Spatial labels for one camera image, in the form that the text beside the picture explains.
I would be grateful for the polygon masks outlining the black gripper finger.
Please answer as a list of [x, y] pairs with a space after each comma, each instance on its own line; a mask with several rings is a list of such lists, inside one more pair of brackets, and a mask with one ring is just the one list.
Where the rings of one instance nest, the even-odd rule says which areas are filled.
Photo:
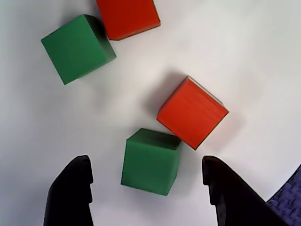
[[49, 188], [43, 225], [92, 226], [89, 205], [93, 201], [93, 181], [88, 155], [71, 160]]
[[203, 184], [215, 206], [219, 226], [286, 226], [287, 223], [226, 163], [202, 159]]

